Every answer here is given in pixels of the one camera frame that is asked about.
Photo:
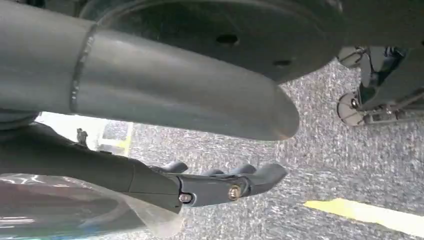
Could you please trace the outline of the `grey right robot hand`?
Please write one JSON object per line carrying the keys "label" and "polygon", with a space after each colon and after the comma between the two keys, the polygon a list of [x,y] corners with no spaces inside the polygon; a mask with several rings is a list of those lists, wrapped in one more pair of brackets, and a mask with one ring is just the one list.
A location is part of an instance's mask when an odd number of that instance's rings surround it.
{"label": "grey right robot hand", "polygon": [[279,164],[233,174],[157,171],[93,151],[35,122],[77,114],[231,137],[280,141],[299,113],[278,84],[245,68],[171,45],[101,29],[10,0],[0,3],[0,172],[70,177],[175,212],[271,190]]}

